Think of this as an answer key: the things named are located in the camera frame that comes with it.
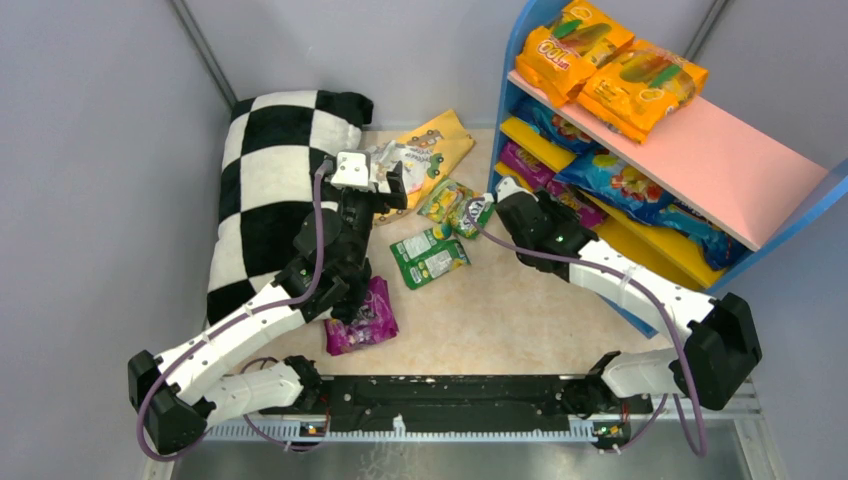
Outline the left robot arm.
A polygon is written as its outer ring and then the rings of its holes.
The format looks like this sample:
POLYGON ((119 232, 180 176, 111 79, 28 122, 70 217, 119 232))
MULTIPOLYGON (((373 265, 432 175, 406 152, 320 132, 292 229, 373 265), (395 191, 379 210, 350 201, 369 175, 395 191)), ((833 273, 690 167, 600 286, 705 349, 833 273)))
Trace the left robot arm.
POLYGON ((270 407, 304 411, 316 403, 321 379, 304 357, 247 374, 234 367, 312 321, 355 319, 372 277, 373 219, 404 209, 407 192, 401 166, 378 180, 351 152, 297 175, 284 191, 281 203, 238 213, 245 268, 265 283, 214 288, 205 331, 129 360, 137 441, 148 457, 173 461, 210 427, 234 417, 270 407))

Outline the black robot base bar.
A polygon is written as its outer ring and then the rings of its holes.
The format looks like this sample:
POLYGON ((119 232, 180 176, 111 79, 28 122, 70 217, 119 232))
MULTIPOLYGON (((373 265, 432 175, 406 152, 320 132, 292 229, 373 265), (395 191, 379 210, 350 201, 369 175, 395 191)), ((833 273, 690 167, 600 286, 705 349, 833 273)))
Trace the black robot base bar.
POLYGON ((304 401, 263 412, 329 419, 333 433, 387 431, 396 417, 413 433, 514 433, 652 411, 650 398, 619 399, 593 376, 338 375, 323 378, 304 401))

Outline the purple candy bag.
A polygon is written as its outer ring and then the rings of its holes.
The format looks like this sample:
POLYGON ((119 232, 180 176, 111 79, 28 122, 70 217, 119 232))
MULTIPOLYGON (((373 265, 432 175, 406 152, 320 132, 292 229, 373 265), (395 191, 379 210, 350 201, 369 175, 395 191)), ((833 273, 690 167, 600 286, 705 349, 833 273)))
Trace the purple candy bag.
POLYGON ((326 351, 331 356, 352 353, 395 338, 399 327, 387 281, 380 276, 370 280, 364 303, 350 323, 327 319, 324 326, 326 351))
POLYGON ((517 143, 506 142, 499 153, 499 162, 523 179, 530 191, 543 189, 552 195, 559 193, 559 187, 553 183, 555 173, 517 143))
POLYGON ((582 226, 594 230, 606 220, 607 214, 574 186, 550 180, 546 184, 546 189, 552 196, 576 212, 582 226))

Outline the orange candy bag floor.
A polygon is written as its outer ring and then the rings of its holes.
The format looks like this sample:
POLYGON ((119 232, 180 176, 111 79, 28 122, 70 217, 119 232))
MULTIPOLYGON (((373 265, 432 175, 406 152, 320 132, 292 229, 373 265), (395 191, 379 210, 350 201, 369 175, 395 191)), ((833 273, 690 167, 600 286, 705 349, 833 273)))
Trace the orange candy bag floor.
POLYGON ((586 81, 576 102, 642 144, 661 120, 700 95, 708 78, 708 69, 638 39, 586 81))

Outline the orange candy bag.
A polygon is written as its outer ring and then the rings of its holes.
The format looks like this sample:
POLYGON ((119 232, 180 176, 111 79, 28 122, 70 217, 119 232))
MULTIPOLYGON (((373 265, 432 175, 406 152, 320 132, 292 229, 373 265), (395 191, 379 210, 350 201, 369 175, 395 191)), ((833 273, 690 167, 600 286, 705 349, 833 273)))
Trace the orange candy bag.
POLYGON ((634 39, 631 30, 591 2, 572 1, 528 34, 515 70, 559 108, 574 101, 588 79, 634 39))

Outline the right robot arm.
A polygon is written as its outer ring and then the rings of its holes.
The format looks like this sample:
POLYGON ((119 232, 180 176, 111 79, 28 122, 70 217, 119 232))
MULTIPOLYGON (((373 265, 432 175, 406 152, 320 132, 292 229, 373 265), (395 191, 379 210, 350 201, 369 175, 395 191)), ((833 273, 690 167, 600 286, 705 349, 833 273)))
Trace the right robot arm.
POLYGON ((510 177, 493 197, 521 263, 596 293, 671 341, 665 350, 609 355, 600 377, 615 396, 679 394, 719 411, 759 364, 752 311, 741 297, 716 298, 665 279, 582 226, 570 207, 510 177))

